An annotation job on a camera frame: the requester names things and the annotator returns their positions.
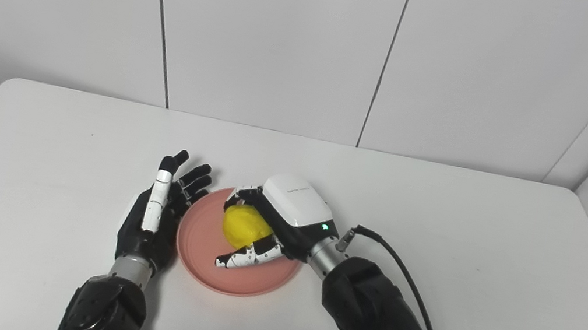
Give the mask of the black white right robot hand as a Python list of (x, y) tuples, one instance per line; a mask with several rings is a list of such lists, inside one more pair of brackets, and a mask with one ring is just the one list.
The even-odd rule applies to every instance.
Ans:
[(340, 238), (332, 211), (305, 179), (279, 174), (261, 186), (236, 188), (224, 208), (245, 205), (260, 214), (272, 233), (232, 253), (218, 255), (215, 266), (246, 268), (285, 257), (308, 264), (320, 280), (325, 280), (346, 259), (335, 247)]

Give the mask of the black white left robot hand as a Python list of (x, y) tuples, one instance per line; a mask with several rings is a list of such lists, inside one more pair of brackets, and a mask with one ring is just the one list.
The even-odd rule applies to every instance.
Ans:
[(159, 273), (170, 266), (176, 253), (179, 224), (191, 206), (208, 194), (208, 186), (213, 181), (210, 173), (211, 165), (205, 163), (174, 179), (174, 185), (170, 187), (165, 199), (160, 225), (154, 233), (142, 229), (151, 188), (141, 192), (117, 232), (115, 259), (143, 259), (153, 273)]

